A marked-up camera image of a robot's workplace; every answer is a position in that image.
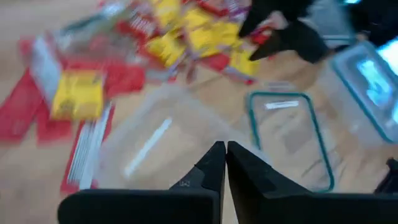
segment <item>yellow snack bag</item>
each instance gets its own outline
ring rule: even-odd
[[[96,70],[65,70],[53,99],[53,119],[97,119],[103,110],[103,77]]]
[[[229,66],[242,73],[243,75],[247,75],[250,77],[255,76],[259,68],[260,62],[250,61],[249,57],[251,54],[252,52],[244,50],[240,47],[233,49]]]
[[[186,47],[179,44],[171,33],[153,38],[146,47],[150,53],[158,56],[167,68],[175,65],[186,50]]]
[[[158,0],[153,2],[154,14],[159,22],[159,26],[165,30],[181,28],[179,0]]]
[[[191,8],[186,11],[183,21],[185,28],[190,31],[204,24],[211,24],[213,18],[199,8]]]
[[[237,23],[218,21],[214,23],[213,28],[219,37],[220,45],[232,46],[238,41],[239,25]]]
[[[214,34],[211,27],[205,26],[192,30],[188,33],[188,38],[193,52],[197,53],[199,57],[220,53],[217,35]]]

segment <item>wooden surface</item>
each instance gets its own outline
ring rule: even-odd
[[[12,90],[24,70],[17,55],[16,41],[22,35],[56,29],[95,10],[97,0],[19,0],[0,3],[0,100]],[[309,65],[292,52],[284,52],[273,61],[263,61],[260,77],[264,81],[286,80],[299,90],[306,90],[314,101],[320,118],[326,147],[332,160],[336,192],[372,192],[387,172],[385,162],[396,156],[396,147],[364,150],[348,132],[338,112],[329,104],[315,80],[324,65]],[[148,85],[135,95],[115,100],[116,129],[144,101],[144,95],[157,87]],[[199,68],[198,79],[190,91],[204,105],[249,136],[244,119],[244,97],[264,88],[263,82],[246,86],[232,82],[206,68]],[[35,125],[18,145],[0,145],[0,223],[56,223],[57,205],[63,198],[59,186],[72,139],[67,142],[37,146]],[[236,223],[230,194],[226,190],[224,223]]]

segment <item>clear plastic container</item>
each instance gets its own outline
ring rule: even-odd
[[[398,84],[369,42],[331,59],[317,83],[364,148],[398,142]]]
[[[330,48],[355,43],[355,33],[348,24],[342,2],[317,0],[308,12],[306,21],[318,31]]]
[[[266,160],[188,91],[164,85],[105,140],[95,179],[99,188],[168,189],[216,141],[229,140]]]

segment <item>container lid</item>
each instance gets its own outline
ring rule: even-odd
[[[256,91],[247,103],[255,143],[271,166],[309,190],[332,190],[334,178],[310,98]]]
[[[335,0],[317,0],[308,10],[309,17],[306,21],[331,48],[352,44],[356,40],[343,6],[342,2]]]
[[[381,137],[397,143],[397,77],[373,45],[360,42],[337,54],[331,64]]]

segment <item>white label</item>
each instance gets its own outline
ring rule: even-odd
[[[288,108],[288,107],[294,107],[298,106],[299,102],[298,101],[283,101],[283,102],[275,102],[275,103],[266,103],[266,109],[268,110],[273,110],[273,109],[278,109],[278,108]]]

